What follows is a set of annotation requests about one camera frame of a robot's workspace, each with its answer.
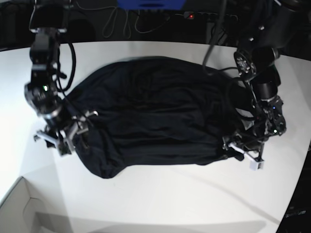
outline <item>white table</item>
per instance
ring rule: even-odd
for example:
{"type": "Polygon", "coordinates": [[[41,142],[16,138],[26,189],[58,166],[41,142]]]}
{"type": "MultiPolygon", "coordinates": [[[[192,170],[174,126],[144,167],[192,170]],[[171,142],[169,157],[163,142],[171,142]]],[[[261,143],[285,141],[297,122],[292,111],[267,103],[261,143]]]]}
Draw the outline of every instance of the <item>white table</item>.
{"type": "MultiPolygon", "coordinates": [[[[77,69],[72,88],[115,61],[168,56],[201,63],[208,47],[167,42],[74,46],[77,69]]],[[[216,46],[208,65],[234,66],[234,51],[216,46]]],[[[61,64],[69,75],[67,45],[61,47],[61,64]]],[[[30,80],[29,49],[1,52],[0,182],[9,183],[23,175],[31,196],[43,201],[37,208],[54,214],[51,218],[56,232],[70,227],[75,233],[275,233],[311,139],[311,62],[282,56],[276,66],[288,130],[266,143],[264,170],[254,172],[247,160],[228,159],[208,166],[132,166],[104,180],[92,175],[76,154],[60,158],[43,141],[33,142],[33,134],[45,124],[23,96],[24,85],[30,80]]]]}

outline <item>black cloth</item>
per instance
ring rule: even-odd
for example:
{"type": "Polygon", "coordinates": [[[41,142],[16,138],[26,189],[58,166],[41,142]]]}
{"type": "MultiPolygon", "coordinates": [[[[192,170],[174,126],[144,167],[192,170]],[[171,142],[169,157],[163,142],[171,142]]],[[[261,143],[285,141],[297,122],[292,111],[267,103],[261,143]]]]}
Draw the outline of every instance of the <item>black cloth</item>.
{"type": "MultiPolygon", "coordinates": [[[[99,113],[88,134],[75,136],[77,154],[102,178],[131,165],[207,165],[233,156],[225,155],[222,137],[242,123],[224,97],[229,80],[164,57],[100,68],[68,96],[80,110],[99,113]]],[[[234,84],[230,96],[236,107],[250,108],[244,88],[234,84]]]]}

